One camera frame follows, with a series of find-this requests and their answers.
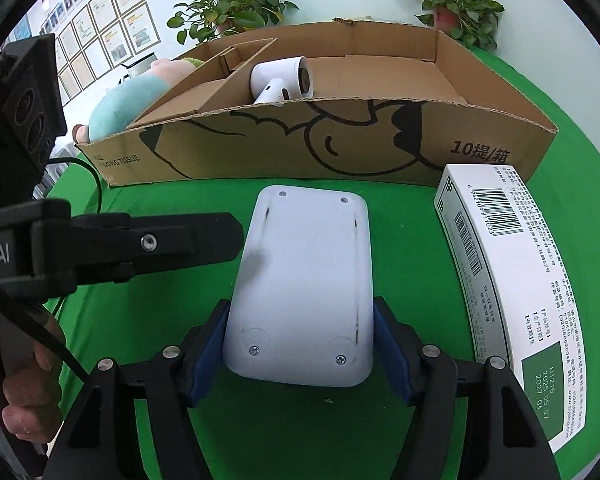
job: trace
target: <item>screw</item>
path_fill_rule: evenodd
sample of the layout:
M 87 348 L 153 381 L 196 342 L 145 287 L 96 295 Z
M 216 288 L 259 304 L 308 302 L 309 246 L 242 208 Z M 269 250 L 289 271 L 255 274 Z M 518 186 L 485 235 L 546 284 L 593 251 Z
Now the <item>screw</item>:
M 142 250 L 152 253 L 158 247 L 158 240 L 155 239 L 155 236 L 147 234 L 140 238 L 140 246 Z
M 502 357 L 498 357 L 494 355 L 491 359 L 489 359 L 489 364 L 496 368 L 496 370 L 502 370 L 507 364 Z
M 111 370 L 113 368 L 113 361 L 109 358 L 103 359 L 98 363 L 98 370 L 101 372 L 106 372 L 107 370 Z
M 177 346 L 167 346 L 167 348 L 162 351 L 162 355 L 167 359 L 175 359 L 180 355 L 180 349 Z
M 435 345 L 425 345 L 422 349 L 422 353 L 427 357 L 438 357 L 440 355 L 440 348 Z

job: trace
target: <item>plush toy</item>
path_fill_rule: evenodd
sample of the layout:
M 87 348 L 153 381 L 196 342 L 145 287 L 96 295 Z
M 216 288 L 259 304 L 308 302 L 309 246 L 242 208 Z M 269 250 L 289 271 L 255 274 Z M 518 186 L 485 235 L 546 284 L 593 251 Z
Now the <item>plush toy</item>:
M 191 74 L 203 61 L 158 59 L 143 74 L 112 88 L 96 105 L 89 124 L 74 128 L 74 140 L 95 142 L 126 130 L 142 111 Z

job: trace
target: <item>white wall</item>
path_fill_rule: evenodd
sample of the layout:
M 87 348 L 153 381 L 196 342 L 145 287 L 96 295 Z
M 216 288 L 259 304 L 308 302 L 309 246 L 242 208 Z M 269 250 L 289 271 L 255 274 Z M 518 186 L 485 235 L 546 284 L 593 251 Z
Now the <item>white wall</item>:
M 190 0 L 147 0 L 162 43 L 158 57 L 173 58 L 189 50 L 181 46 L 176 31 L 165 26 L 173 4 Z M 335 16 L 371 16 L 379 20 L 419 23 L 419 0 L 291 0 L 300 10 L 289 13 L 288 23 L 320 22 Z M 497 54 L 553 98 L 583 129 L 600 152 L 600 47 L 562 0 L 499 0 L 502 15 Z M 33 31 L 44 19 L 40 3 L 29 12 Z M 69 129 L 86 123 L 91 110 L 112 88 L 125 69 L 118 68 L 69 103 L 64 111 Z

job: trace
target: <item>cardboard box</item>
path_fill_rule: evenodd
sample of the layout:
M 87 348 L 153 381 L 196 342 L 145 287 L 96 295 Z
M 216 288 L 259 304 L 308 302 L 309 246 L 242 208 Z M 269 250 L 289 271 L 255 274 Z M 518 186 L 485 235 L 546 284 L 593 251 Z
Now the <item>cardboard box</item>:
M 267 27 L 202 44 L 205 63 L 126 132 L 80 149 L 110 186 L 186 178 L 353 178 L 435 186 L 445 164 L 526 180 L 556 127 L 473 54 L 397 23 Z M 305 56 L 315 95 L 253 105 L 261 62 Z
M 475 357 L 502 357 L 555 452 L 585 424 L 587 365 L 564 263 L 512 166 L 447 166 L 435 205 L 474 336 Z

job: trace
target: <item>human hand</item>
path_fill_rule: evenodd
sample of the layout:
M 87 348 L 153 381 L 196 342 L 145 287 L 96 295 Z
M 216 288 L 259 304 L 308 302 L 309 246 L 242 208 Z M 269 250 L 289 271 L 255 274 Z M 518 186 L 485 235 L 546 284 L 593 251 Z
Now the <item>human hand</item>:
M 64 333 L 51 314 L 45 328 L 63 344 Z M 34 444 L 51 442 L 62 424 L 58 403 L 62 388 L 58 382 L 62 361 L 37 341 L 34 357 L 26 368 L 6 377 L 2 383 L 9 403 L 2 410 L 2 420 L 10 433 Z

